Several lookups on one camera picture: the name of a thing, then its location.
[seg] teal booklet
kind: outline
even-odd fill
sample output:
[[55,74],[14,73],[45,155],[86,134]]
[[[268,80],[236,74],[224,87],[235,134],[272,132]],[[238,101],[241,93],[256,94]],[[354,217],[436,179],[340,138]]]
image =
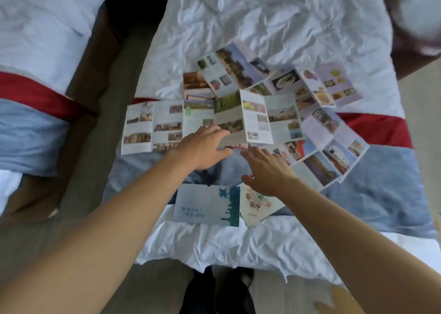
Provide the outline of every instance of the teal booklet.
[[240,187],[182,184],[176,196],[173,221],[239,226]]

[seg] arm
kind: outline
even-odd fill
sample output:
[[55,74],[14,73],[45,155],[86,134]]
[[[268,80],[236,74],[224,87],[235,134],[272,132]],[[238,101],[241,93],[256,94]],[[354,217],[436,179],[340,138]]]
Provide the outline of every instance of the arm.
[[213,126],[183,139],[7,284],[0,313],[100,313],[185,177],[231,155],[228,148],[216,151],[228,134]]
[[254,175],[243,176],[243,182],[290,208],[366,314],[439,311],[438,273],[312,190],[279,155],[259,148],[241,154]]

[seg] wooden floor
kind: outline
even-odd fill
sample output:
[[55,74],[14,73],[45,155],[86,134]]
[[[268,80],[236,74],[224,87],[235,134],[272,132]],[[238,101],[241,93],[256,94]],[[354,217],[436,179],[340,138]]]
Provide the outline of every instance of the wooden floor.
[[[62,201],[59,215],[48,222],[0,229],[0,285],[40,250],[55,241],[96,208],[115,157],[124,108],[135,92],[139,74],[154,30],[137,28],[124,45],[112,68],[110,87],[102,97],[102,114],[89,136],[81,159]],[[441,60],[400,83],[403,103],[422,176],[434,213],[441,211],[439,169],[441,167]],[[103,152],[102,144],[109,148]],[[219,284],[225,268],[215,268]],[[192,271],[179,261],[160,260],[135,265],[103,313],[178,313]],[[338,306],[339,299],[351,302],[340,290],[329,292],[329,284],[320,280],[290,277],[288,283],[274,273],[256,271],[251,294],[257,313],[325,313],[316,311],[314,301]],[[335,313],[359,313],[340,309]]]

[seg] black pants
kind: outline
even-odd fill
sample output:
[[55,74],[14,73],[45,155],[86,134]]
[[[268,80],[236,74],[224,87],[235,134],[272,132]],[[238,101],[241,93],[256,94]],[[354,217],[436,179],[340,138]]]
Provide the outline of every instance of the black pants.
[[253,300],[246,285],[232,273],[215,303],[216,280],[211,266],[205,272],[195,272],[187,286],[179,314],[255,314]]

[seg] forearm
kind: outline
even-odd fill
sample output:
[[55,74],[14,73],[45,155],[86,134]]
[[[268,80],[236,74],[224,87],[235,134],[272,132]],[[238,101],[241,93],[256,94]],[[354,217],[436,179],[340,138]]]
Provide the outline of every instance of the forearm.
[[191,171],[186,159],[168,153],[7,285],[0,312],[99,313]]
[[441,308],[440,278],[376,230],[291,179],[278,198],[328,258],[354,298],[370,313],[428,313]]

